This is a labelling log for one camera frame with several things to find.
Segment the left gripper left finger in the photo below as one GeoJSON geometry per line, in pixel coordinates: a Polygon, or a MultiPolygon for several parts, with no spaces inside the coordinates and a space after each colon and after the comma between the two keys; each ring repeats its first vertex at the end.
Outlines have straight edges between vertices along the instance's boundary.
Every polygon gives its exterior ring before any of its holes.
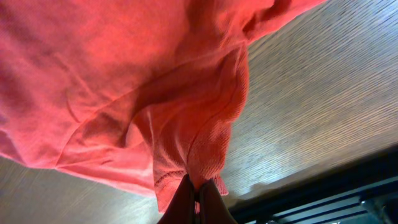
{"type": "Polygon", "coordinates": [[[195,189],[189,175],[185,175],[158,224],[192,224],[194,218],[195,189]]]}

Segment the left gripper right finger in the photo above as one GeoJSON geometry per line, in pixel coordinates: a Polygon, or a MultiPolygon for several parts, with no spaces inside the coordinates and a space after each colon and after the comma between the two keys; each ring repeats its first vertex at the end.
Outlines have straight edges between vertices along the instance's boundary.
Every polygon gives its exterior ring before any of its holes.
{"type": "Polygon", "coordinates": [[[226,208],[213,180],[203,184],[199,191],[201,224],[237,224],[226,208]]]}

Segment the orange FRAM t-shirt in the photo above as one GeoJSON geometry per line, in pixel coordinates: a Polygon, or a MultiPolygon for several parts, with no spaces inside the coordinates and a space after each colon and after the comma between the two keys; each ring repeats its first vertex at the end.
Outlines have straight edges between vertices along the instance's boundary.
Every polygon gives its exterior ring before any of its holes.
{"type": "Polygon", "coordinates": [[[248,46],[319,0],[5,0],[1,155],[155,196],[220,176],[248,46]]]}

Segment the black table edge frame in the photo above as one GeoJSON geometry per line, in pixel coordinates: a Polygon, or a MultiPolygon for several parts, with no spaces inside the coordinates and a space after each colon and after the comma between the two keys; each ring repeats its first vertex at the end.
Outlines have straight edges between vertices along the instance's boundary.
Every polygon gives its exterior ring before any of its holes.
{"type": "Polygon", "coordinates": [[[397,223],[397,146],[230,208],[238,223],[397,223]]]}

